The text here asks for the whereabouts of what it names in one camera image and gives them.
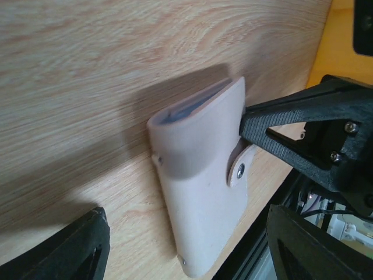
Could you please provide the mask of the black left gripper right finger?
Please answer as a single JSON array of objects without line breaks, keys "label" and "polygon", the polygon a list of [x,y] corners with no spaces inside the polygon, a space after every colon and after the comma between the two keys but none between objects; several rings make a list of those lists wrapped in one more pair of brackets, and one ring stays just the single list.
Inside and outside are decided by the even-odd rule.
[{"label": "black left gripper right finger", "polygon": [[372,279],[372,259],[282,205],[270,206],[267,237],[277,279]]}]

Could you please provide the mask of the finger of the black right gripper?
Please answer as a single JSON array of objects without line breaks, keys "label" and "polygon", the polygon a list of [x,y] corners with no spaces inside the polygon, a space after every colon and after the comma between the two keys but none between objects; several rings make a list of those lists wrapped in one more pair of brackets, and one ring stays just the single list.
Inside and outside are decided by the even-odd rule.
[{"label": "finger of the black right gripper", "polygon": [[240,135],[333,191],[372,180],[372,86],[325,75],[320,84],[247,107]]}]

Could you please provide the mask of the beige leather card holder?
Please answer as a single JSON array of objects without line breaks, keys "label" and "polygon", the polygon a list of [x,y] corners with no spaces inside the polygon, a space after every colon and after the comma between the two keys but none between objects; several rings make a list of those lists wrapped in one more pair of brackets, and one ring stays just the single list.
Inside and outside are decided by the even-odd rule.
[{"label": "beige leather card holder", "polygon": [[245,79],[223,79],[147,122],[152,161],[178,259],[191,278],[211,269],[248,204],[256,147],[242,140]]}]

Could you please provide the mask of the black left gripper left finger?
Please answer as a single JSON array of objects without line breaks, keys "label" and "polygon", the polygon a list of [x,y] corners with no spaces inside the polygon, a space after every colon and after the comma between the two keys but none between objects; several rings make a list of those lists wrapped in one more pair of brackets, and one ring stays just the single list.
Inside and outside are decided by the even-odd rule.
[{"label": "black left gripper left finger", "polygon": [[1,265],[1,279],[103,279],[109,252],[110,227],[97,207]]}]

